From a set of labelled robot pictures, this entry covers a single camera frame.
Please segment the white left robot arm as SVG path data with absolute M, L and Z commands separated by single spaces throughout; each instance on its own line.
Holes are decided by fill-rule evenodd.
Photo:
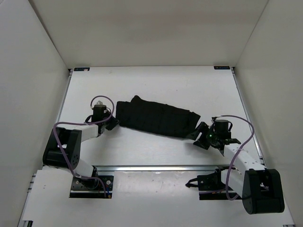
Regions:
M 114 129 L 119 123 L 100 101 L 92 107 L 92 111 L 93 114 L 82 125 L 69 124 L 70 128 L 56 126 L 43 154 L 44 165 L 70 170 L 75 177 L 82 178 L 88 188 L 98 185 L 99 176 L 96 167 L 80 158 L 81 144 L 101 136 L 106 130 Z

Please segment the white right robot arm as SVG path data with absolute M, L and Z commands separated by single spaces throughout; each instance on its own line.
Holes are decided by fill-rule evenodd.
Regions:
M 280 174 L 268 169 L 244 150 L 244 144 L 232 138 L 233 124 L 212 119 L 212 125 L 201 122 L 187 136 L 194 145 L 205 150 L 214 148 L 228 159 L 228 166 L 219 166 L 213 173 L 198 175 L 186 183 L 197 188 L 199 199 L 241 200 L 248 214 L 282 213 L 285 202 Z

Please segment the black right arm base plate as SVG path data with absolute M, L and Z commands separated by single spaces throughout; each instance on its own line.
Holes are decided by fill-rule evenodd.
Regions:
M 198 175 L 197 182 L 200 201 L 228 200 L 220 174 Z

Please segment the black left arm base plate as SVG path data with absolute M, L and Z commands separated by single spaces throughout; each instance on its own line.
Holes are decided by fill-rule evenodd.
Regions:
M 111 199 L 113 197 L 114 173 L 98 172 L 100 181 L 84 180 L 74 177 L 70 188 L 70 198 L 81 199 Z

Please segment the black pleated skirt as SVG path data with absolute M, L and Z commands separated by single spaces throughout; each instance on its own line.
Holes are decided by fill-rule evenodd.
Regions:
M 146 101 L 137 95 L 130 102 L 116 104 L 120 126 L 168 137 L 185 138 L 195 130 L 200 117 L 190 110 Z

